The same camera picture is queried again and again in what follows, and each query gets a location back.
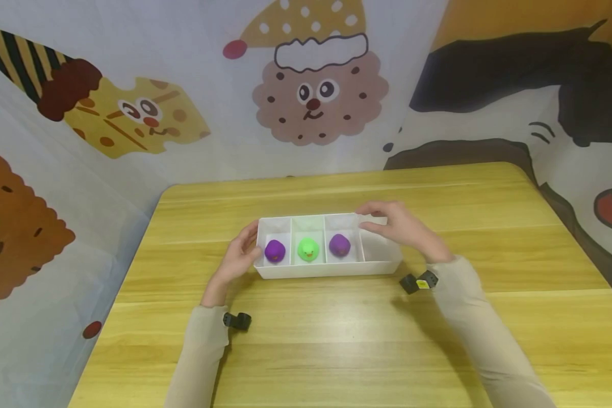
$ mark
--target purple rubber duck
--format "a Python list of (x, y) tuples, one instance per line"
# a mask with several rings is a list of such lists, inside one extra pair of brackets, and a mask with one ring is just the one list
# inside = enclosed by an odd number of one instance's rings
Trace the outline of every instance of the purple rubber duck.
[(346, 239), (345, 236), (341, 235), (340, 233), (336, 233), (336, 235), (334, 235), (331, 238), (331, 241), (329, 242), (329, 250), (336, 257), (346, 257), (350, 249), (351, 242), (349, 242), (349, 240)]
[(265, 253), (268, 261), (277, 264), (286, 256), (286, 247), (281, 242), (272, 240), (268, 242)]

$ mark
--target white hat trim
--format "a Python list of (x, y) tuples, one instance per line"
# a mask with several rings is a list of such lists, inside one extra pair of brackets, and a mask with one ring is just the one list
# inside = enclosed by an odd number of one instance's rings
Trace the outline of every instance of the white hat trim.
[(323, 42), (314, 38), (305, 42), (294, 39), (276, 47), (274, 62), (279, 68), (302, 73), (306, 69), (319, 71), (328, 65), (344, 65), (366, 53), (367, 36), (362, 33), (351, 37), (335, 35)]

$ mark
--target printed fabric backdrop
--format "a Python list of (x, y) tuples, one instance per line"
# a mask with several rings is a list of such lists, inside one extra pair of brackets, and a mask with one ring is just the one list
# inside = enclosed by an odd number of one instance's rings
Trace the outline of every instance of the printed fabric backdrop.
[(612, 286), (612, 1), (2, 0), (0, 407), (67, 405), (172, 184), (496, 160)]

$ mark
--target cartoon nose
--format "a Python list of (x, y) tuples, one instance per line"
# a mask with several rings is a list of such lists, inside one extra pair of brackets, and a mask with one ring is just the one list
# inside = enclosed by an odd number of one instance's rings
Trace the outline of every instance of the cartoon nose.
[(143, 119), (143, 123), (147, 126), (150, 126), (151, 128), (159, 127), (159, 121), (154, 119), (154, 117), (146, 117), (145, 119)]
[(310, 99), (307, 103), (306, 103), (306, 107), (308, 108), (309, 111), (315, 111), (317, 108), (320, 107), (320, 101), (319, 99)]

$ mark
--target cartoon eye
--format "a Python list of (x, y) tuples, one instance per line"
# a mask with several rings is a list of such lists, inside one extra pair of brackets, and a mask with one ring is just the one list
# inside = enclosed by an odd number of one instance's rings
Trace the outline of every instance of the cartoon eye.
[(334, 80), (324, 80), (317, 87), (317, 98), (321, 102), (331, 102), (337, 98), (338, 94), (340, 94), (340, 86)]
[(313, 89), (307, 83), (302, 83), (297, 89), (297, 100), (303, 105), (306, 105), (311, 95), (313, 95)]
[(163, 111), (159, 108), (153, 100), (148, 98), (138, 98), (136, 99), (136, 104), (141, 108), (145, 115), (154, 117), (156, 120), (161, 120), (163, 117)]
[(133, 104), (121, 99), (118, 101), (118, 108), (120, 108), (120, 111), (124, 113), (126, 117), (133, 120), (135, 123), (143, 123), (141, 113)]

